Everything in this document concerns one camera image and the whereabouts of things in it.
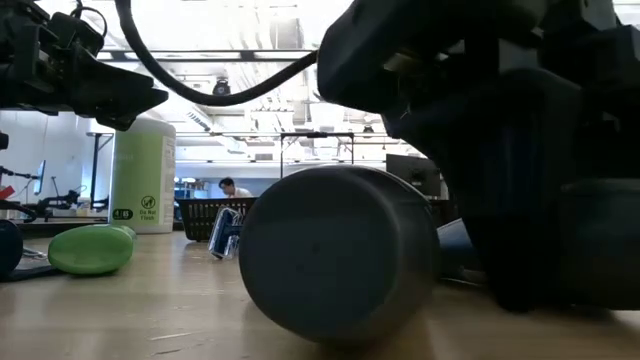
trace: table surface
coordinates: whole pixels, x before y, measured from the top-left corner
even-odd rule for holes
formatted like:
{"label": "table surface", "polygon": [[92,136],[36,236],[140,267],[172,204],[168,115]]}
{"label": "table surface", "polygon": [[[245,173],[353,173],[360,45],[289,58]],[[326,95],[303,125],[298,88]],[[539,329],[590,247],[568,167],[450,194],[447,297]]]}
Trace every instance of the table surface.
{"label": "table surface", "polygon": [[340,352],[273,324],[251,302],[237,262],[174,233],[141,236],[132,263],[110,277],[0,285],[0,359],[39,358],[637,360],[640,313],[517,316],[482,292],[439,287],[396,335]]}

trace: ceiling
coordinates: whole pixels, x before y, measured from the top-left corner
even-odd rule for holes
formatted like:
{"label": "ceiling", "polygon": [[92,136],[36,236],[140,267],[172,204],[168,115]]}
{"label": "ceiling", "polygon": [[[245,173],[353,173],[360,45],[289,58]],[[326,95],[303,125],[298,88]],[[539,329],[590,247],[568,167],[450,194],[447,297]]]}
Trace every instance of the ceiling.
{"label": "ceiling", "polygon": [[[99,58],[144,73],[146,70],[124,40],[113,0],[83,2],[102,12],[109,25]],[[640,24],[640,0],[614,2],[624,23]],[[136,24],[147,47],[176,78],[194,89],[211,93],[217,79],[224,77],[235,93],[262,82],[291,60],[317,49],[324,31],[351,0],[133,0],[132,3]],[[38,4],[49,13],[69,13],[75,0],[46,0]],[[97,29],[103,28],[101,18],[95,14],[87,12],[83,19]],[[378,115],[322,103],[314,95],[315,83],[312,67],[247,104],[203,107],[172,95],[151,115],[172,123],[183,133],[178,146],[184,161],[279,160],[279,136],[267,133],[362,132],[365,125],[381,134],[356,139],[361,144],[357,145],[359,160],[383,159],[388,152],[416,153],[407,144],[382,137],[384,128]],[[265,136],[209,137],[205,130]],[[290,140],[283,154],[296,161],[351,158],[344,139]]]}

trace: green label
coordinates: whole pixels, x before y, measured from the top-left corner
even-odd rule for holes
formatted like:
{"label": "green label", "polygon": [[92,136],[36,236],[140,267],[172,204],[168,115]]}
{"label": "green label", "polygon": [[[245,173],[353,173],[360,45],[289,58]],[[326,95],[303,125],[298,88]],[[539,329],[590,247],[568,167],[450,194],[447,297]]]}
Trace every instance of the green label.
{"label": "green label", "polygon": [[171,138],[117,133],[110,199],[113,224],[150,226],[173,220],[175,158],[167,157],[174,152]]}

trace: white container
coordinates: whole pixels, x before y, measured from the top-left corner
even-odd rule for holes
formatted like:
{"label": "white container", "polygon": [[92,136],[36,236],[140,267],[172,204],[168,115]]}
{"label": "white container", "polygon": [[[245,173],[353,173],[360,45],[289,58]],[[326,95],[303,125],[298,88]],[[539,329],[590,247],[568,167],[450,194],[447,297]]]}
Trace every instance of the white container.
{"label": "white container", "polygon": [[173,230],[176,130],[170,124],[138,118],[114,139],[109,223],[138,234]]}

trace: gray cylinder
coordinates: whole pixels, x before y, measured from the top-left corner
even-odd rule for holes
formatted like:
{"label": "gray cylinder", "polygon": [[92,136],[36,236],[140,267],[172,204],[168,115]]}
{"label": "gray cylinder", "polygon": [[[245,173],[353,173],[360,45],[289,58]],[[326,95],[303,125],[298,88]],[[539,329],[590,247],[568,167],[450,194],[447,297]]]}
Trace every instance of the gray cylinder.
{"label": "gray cylinder", "polygon": [[431,293],[438,238],[426,199],[356,166],[300,171],[269,188],[240,236],[255,304],[307,339],[351,344],[400,326]]}

